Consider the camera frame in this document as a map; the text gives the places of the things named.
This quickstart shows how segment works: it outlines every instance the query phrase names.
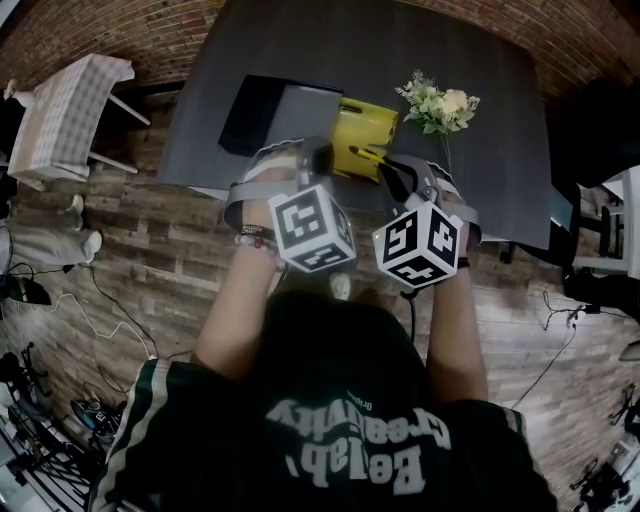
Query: plaid tablecloth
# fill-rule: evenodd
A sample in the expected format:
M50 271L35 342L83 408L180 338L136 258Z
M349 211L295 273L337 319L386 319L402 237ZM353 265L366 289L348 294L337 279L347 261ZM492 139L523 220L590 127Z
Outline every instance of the plaid tablecloth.
M43 179L87 181L91 143L111 89L134 76L131 61L90 54L36 87L9 174L36 188Z

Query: bracelet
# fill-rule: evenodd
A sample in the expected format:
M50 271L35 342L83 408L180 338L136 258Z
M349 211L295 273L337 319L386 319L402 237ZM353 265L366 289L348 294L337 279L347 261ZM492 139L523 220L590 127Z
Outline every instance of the bracelet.
M245 224L240 230L241 235L257 236L263 240L273 242L276 239L276 233L273 229L263 228L254 224Z
M235 243L237 245L244 245L245 247L253 247L275 258L278 264L278 270L283 270L286 267L286 263L280 258L278 245L275 242L252 235L236 235Z

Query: yellow object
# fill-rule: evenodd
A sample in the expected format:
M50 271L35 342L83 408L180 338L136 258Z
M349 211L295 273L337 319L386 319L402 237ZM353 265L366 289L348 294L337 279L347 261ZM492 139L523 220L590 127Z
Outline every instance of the yellow object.
M358 148L356 146L349 146L349 151L351 151L351 153L356 155L358 158L364 158L366 160L370 160L371 162L375 162L376 164L384 164L394 171L401 172L389 162L385 162L384 158L380 158L376 153L373 153L370 150L365 151L364 149Z
M393 110L343 98L332 141L335 151L334 173L378 183L377 163L388 153L397 121L398 113ZM350 146L366 149L373 154L362 158L352 153Z

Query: shoe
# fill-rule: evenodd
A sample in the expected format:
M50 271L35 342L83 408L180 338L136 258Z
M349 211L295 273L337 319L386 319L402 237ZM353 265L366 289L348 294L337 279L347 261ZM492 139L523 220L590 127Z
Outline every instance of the shoe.
M91 253L91 257L87 260L87 263L91 263L96 256L96 253L102 247L102 235L100 231L94 231L89 235L84 242L84 247L87 252Z
M73 201L71 202L71 206L67 208L68 212L73 213L78 217L78 221L74 229L76 231L80 231L84 225L84 221L82 220L82 212L84 211L84 199L80 194L76 194L73 196Z
M336 300L349 300L351 295L351 279L347 274L336 273L329 277L331 293Z
M18 81L15 78L9 80L7 84L7 88L4 90L4 101L7 101L9 98L13 98L13 95L16 93L16 87L18 85Z

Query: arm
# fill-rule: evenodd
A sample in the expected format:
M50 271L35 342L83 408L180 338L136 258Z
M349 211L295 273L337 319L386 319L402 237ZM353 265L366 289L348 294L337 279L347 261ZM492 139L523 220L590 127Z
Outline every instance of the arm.
M466 256L467 236L465 226L460 237L460 257ZM427 375L436 405L488 399L468 268L435 285Z
M258 351L275 270L276 260L269 254L238 248L198 339L193 362L229 379L247 373Z

